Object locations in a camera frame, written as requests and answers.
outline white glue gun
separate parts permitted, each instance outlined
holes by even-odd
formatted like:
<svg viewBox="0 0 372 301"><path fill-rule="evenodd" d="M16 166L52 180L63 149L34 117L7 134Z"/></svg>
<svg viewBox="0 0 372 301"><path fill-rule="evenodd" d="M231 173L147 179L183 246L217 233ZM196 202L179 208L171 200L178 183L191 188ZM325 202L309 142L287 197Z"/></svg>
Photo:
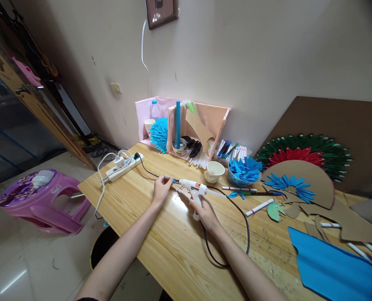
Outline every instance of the white glue gun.
<svg viewBox="0 0 372 301"><path fill-rule="evenodd" d="M197 182L189 181L189 180L180 180L179 183L182 187L185 187L189 191L189 193L191 194L191 198L195 202L197 202L200 205L200 207L202 207L201 196L207 194L207 191L208 191L207 186L205 186L204 184L200 185ZM200 220L200 217L198 216L195 210L194 210L193 218L196 221Z"/></svg>

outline bowl of blue paper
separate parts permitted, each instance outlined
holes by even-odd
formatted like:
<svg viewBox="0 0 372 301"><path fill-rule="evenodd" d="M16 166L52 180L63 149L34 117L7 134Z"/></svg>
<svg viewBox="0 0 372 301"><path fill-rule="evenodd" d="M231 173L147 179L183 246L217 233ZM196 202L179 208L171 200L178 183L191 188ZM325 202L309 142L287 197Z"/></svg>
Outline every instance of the bowl of blue paper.
<svg viewBox="0 0 372 301"><path fill-rule="evenodd" d="M240 159L231 160L228 165L228 181L235 187L246 187L262 179L262 163L253 157L245 157L244 162Z"/></svg>

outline hand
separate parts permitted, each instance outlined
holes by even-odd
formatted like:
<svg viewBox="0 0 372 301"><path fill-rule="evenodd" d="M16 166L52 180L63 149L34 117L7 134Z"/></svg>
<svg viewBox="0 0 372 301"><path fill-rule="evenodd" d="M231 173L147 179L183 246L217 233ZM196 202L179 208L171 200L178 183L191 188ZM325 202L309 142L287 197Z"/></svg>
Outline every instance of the hand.
<svg viewBox="0 0 372 301"><path fill-rule="evenodd" d="M154 183L154 198L152 199L153 204L163 206L166 197L168 196L169 189L172 186L174 178L160 175Z"/></svg>
<svg viewBox="0 0 372 301"><path fill-rule="evenodd" d="M211 203L208 200L206 200L203 196L201 197L202 207L200 207L200 205L192 199L190 200L190 204L193 206L193 208L200 216L200 220L204 227L211 234L215 234L222 227L222 225L218 221L218 218L215 215Z"/></svg>

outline door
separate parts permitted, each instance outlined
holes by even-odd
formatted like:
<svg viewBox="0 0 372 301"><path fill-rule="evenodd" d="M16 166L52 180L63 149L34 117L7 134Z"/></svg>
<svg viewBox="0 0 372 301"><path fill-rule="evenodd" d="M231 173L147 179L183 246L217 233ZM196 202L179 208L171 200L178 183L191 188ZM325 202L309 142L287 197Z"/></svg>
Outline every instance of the door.
<svg viewBox="0 0 372 301"><path fill-rule="evenodd" d="M8 55L4 43L0 38L0 79L6 86L16 93L22 103L34 114L35 117L65 146L65 148L83 161L86 165L96 170L93 161L74 140L69 131L64 127L58 117L52 112L44 99L33 87L29 80Z"/></svg>

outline light switch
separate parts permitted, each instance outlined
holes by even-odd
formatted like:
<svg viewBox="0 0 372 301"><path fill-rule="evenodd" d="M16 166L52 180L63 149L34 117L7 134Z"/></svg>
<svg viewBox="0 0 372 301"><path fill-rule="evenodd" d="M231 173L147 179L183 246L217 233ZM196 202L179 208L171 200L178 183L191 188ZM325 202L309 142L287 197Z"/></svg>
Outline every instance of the light switch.
<svg viewBox="0 0 372 301"><path fill-rule="evenodd" d="M122 94L122 90L120 89L120 85L118 83L111 83L112 91L118 94Z"/></svg>

